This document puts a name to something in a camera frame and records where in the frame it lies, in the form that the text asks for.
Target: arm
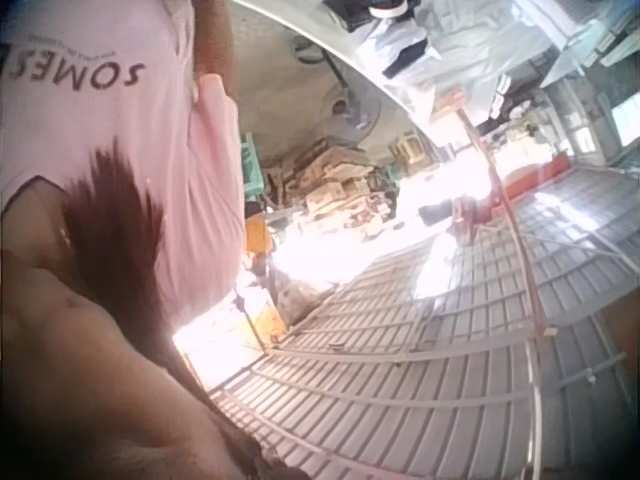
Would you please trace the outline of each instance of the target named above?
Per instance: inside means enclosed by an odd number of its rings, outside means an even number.
[[[194,59],[197,76],[217,73],[235,99],[236,72],[228,0],[194,0]]]

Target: clothing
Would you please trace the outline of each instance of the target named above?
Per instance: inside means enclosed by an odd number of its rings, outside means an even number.
[[[117,138],[164,207],[156,269],[176,326],[231,290],[245,239],[237,107],[217,75],[194,102],[193,35],[184,0],[23,0],[0,36],[4,205],[36,177],[88,176]]]

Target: pole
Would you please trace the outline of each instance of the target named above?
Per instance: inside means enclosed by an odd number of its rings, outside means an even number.
[[[260,335],[258,334],[258,331],[256,330],[255,325],[251,321],[251,316],[249,315],[249,313],[247,312],[247,309],[245,308],[244,298],[240,296],[237,288],[234,288],[233,291],[236,294],[236,298],[233,300],[233,303],[238,308],[238,310],[240,310],[244,314],[244,318],[247,319],[249,328],[253,332],[253,336],[256,337],[256,341],[258,342],[258,345],[260,345],[260,349],[262,350],[262,352],[267,353],[267,347],[265,346],[264,342],[260,338]]]

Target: yellow object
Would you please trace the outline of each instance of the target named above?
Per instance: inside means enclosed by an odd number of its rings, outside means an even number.
[[[254,255],[268,254],[273,249],[273,239],[267,229],[264,215],[258,213],[246,220],[247,252]]]

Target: person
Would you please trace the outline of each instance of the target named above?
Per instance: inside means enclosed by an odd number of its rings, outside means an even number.
[[[0,7],[0,476],[309,478],[172,342],[244,248],[227,1]]]
[[[64,189],[115,141],[164,208],[156,272],[176,326],[231,290],[245,238],[226,6],[195,5],[194,17],[185,0],[21,1],[1,37],[5,248],[29,260],[55,243]]]

